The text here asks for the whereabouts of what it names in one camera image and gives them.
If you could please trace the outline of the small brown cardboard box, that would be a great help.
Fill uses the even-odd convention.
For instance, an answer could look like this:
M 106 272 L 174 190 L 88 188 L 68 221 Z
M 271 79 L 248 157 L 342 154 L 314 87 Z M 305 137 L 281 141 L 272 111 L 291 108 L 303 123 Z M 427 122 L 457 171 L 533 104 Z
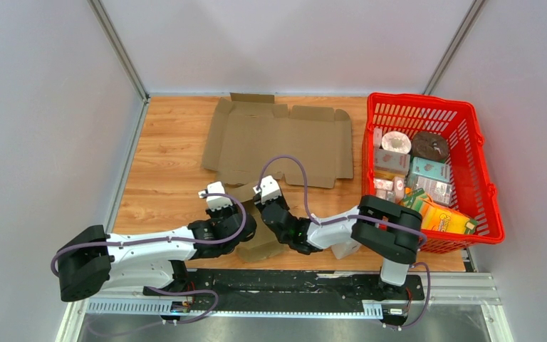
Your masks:
M 229 194 L 237 198 L 256 221 L 254 237 L 236 248 L 239 258 L 247 263 L 255 263 L 283 253 L 286 247 L 278 242 L 276 235 L 263 223 L 254 204 L 252 185 L 231 186 Z

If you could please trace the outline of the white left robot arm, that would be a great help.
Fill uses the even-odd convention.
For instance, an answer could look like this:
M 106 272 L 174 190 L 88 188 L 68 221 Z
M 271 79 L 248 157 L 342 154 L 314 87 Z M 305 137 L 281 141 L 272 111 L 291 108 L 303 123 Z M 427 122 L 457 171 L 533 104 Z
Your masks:
M 209 209 L 207 214 L 207 220 L 166 232 L 107 234 L 101 224 L 84 229 L 53 260 L 61 300 L 80 301 L 103 289 L 136 286 L 146 295 L 154 289 L 183 294 L 189 286 L 183 262 L 230 254 L 256 232 L 256 220 L 242 207 Z

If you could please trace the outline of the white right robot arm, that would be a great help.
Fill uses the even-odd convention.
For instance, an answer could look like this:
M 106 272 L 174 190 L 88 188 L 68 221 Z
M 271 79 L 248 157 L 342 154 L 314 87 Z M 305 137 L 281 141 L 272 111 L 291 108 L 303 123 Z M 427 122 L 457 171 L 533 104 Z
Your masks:
M 255 195 L 254 204 L 277 240 L 301 254 L 348 242 L 379 254 L 383 262 L 377 287 L 389 299 L 406 289 L 408 269 L 427 241 L 419 212 L 374 195 L 364 195 L 359 205 L 320 222 L 292 215 L 283 195 Z

